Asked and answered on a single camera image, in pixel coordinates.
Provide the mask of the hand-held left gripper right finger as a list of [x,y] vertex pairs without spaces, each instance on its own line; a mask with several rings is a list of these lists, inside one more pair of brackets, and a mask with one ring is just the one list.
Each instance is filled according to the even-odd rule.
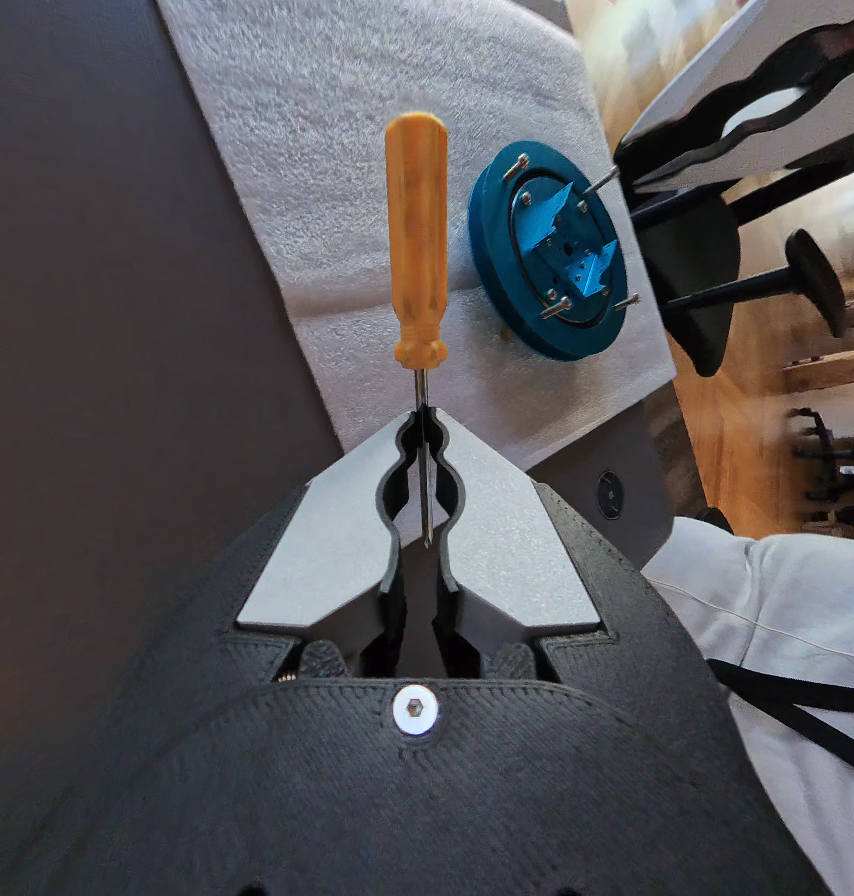
[[439,538],[433,628],[448,676],[481,676],[506,644],[600,633],[600,613],[532,478],[430,411]]

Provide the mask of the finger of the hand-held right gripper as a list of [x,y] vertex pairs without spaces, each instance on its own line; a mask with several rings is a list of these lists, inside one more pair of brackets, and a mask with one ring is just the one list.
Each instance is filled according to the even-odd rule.
[[640,194],[766,174],[854,136],[854,75],[677,78],[621,141]]
[[670,84],[756,75],[854,75],[854,1],[748,2]]

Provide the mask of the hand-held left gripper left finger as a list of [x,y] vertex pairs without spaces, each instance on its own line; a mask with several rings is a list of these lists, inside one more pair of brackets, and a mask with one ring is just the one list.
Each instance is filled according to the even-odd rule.
[[330,641],[361,676],[393,676],[407,608],[396,517],[409,504],[420,420],[400,415],[315,476],[236,622]]

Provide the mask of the blue round metal base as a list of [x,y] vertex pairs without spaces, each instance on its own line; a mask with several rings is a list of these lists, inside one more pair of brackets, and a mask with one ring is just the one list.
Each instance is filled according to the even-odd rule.
[[535,140],[504,147],[469,199],[472,259],[513,335],[539,354],[574,362],[617,339],[627,288],[620,235],[600,198],[617,167],[591,180]]

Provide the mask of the orange-handled screwdriver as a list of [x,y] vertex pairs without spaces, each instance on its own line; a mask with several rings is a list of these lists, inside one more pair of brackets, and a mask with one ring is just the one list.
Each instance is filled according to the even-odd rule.
[[447,357],[447,131],[434,115],[410,111],[385,133],[392,307],[400,335],[395,357],[413,372],[421,426],[418,463],[422,538],[433,541],[428,438],[428,374]]

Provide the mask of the dark grey desk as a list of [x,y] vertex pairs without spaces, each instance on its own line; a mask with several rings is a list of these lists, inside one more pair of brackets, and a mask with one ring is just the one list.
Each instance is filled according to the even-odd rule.
[[155,2],[0,2],[0,853],[174,599],[340,455]]

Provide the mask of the wooden pillar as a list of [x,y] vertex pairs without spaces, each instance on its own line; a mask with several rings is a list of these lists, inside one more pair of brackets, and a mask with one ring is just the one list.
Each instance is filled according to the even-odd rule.
[[854,384],[854,350],[793,361],[782,369],[787,393],[818,391]]

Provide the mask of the black chest harness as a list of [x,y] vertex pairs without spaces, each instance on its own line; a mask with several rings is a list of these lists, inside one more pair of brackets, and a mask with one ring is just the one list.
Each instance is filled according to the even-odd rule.
[[725,688],[854,769],[854,738],[808,709],[854,715],[854,687],[783,678],[709,659]]

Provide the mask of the black mesh office chair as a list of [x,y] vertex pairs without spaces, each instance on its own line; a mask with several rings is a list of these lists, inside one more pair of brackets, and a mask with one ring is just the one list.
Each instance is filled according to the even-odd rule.
[[813,511],[802,523],[805,534],[848,537],[854,531],[854,435],[836,438],[822,416],[810,408],[791,409],[791,417],[813,421],[805,435],[816,444],[796,445],[792,454],[796,458],[820,462],[815,487],[805,492],[809,502],[827,505],[825,510]]

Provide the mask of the white foam sheet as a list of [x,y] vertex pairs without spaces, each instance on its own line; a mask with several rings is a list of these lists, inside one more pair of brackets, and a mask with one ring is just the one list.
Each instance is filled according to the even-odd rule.
[[470,192],[504,146],[538,140],[590,177],[612,162],[572,34],[510,2],[158,5],[344,453],[413,408],[394,354],[385,161],[386,126],[408,110],[448,132],[448,358],[431,403],[528,469],[674,378],[618,186],[600,196],[641,300],[599,355],[503,342],[472,264]]

